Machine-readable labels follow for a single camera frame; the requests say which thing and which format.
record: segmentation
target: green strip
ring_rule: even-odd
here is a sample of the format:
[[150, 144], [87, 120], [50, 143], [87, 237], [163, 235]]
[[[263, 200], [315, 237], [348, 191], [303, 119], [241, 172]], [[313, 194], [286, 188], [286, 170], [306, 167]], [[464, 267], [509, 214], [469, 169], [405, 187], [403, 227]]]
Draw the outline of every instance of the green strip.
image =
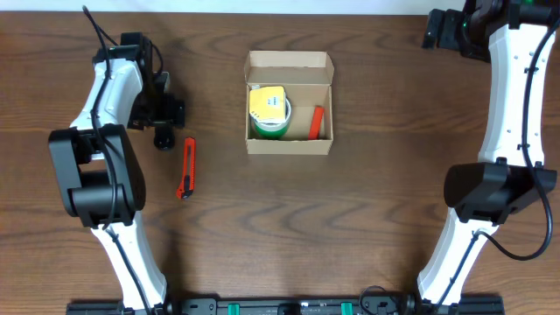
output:
[[354, 315], [352, 303], [344, 302], [340, 305], [340, 308], [342, 309], [342, 315]]
[[239, 313], [240, 312], [238, 304], [230, 304], [227, 306], [227, 315], [239, 315]]

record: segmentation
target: wooden table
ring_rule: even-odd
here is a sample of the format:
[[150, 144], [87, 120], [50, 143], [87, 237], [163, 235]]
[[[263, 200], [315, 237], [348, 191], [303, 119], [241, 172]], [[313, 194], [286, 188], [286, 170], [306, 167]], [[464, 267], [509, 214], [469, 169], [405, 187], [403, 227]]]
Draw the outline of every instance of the wooden table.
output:
[[[174, 193], [182, 151], [131, 132], [148, 189], [148, 239], [171, 289], [232, 297], [357, 295], [415, 287], [445, 222], [451, 165], [476, 161], [491, 67], [420, 49], [426, 17], [94, 14], [109, 34], [142, 31], [164, 55], [197, 138], [197, 189]], [[93, 82], [95, 33], [81, 13], [0, 14], [0, 312], [63, 314], [73, 300], [116, 300], [98, 241], [60, 202], [47, 137], [78, 115]], [[335, 64], [328, 156], [248, 156], [243, 140], [249, 50], [327, 51]], [[547, 166], [560, 169], [560, 52], [543, 103]], [[550, 195], [558, 217], [560, 194]], [[497, 238], [527, 254], [542, 206]], [[464, 292], [498, 292], [508, 314], [560, 308], [560, 241], [533, 262], [491, 245]]]

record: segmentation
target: box lid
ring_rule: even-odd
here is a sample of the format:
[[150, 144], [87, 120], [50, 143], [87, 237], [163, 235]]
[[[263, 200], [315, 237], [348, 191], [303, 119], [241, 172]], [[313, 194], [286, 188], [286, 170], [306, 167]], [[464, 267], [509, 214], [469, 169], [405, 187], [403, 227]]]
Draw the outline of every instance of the box lid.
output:
[[334, 66], [326, 52], [249, 52], [245, 81], [257, 84], [331, 85]]

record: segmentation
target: roll of green tape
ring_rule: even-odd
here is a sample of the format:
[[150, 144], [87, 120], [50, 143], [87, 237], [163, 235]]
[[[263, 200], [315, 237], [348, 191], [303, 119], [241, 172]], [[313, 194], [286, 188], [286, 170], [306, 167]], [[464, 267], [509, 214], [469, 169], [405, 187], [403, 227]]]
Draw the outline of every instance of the roll of green tape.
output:
[[291, 104], [288, 99], [286, 99], [286, 121], [282, 123], [261, 123], [253, 119], [255, 124], [256, 132], [258, 132], [263, 138], [269, 140], [277, 140], [282, 137], [290, 125], [291, 120]]

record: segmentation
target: yellow object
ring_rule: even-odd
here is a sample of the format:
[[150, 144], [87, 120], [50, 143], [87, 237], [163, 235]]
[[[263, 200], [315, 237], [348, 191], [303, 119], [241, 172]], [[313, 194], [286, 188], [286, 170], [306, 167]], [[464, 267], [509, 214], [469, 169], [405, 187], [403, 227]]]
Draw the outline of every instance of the yellow object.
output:
[[249, 93], [249, 114], [259, 123], [286, 121], [286, 93], [284, 87], [262, 87]]

